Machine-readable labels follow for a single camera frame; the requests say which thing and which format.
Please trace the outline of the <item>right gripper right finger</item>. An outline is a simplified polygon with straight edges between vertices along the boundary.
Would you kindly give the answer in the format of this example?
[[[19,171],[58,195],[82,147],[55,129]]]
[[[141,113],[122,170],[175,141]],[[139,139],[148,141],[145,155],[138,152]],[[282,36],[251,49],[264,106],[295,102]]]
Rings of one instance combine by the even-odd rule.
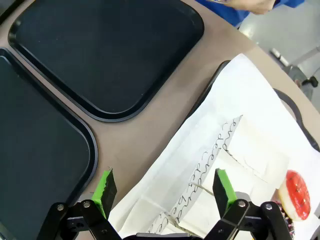
[[[213,195],[220,220],[205,236],[206,240],[233,240],[238,232],[249,232],[254,240],[290,240],[289,229],[278,204],[237,198],[225,170],[214,173]]]

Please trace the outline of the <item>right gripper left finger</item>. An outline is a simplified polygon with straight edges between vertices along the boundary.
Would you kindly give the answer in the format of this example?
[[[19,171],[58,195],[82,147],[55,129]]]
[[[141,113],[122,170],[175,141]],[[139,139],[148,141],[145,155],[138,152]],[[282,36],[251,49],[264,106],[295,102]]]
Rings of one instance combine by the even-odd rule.
[[[117,194],[112,170],[105,171],[90,199],[73,206],[54,203],[38,233],[38,240],[75,240],[80,232],[90,232],[95,240],[120,240],[108,217]]]

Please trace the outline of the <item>person's left hand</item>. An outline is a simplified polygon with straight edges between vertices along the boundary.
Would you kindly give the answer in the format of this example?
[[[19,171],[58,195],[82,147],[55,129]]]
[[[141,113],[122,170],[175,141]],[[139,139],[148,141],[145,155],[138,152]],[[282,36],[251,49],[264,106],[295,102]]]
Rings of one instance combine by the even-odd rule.
[[[226,5],[236,10],[262,15],[273,9],[275,0],[229,0]]]

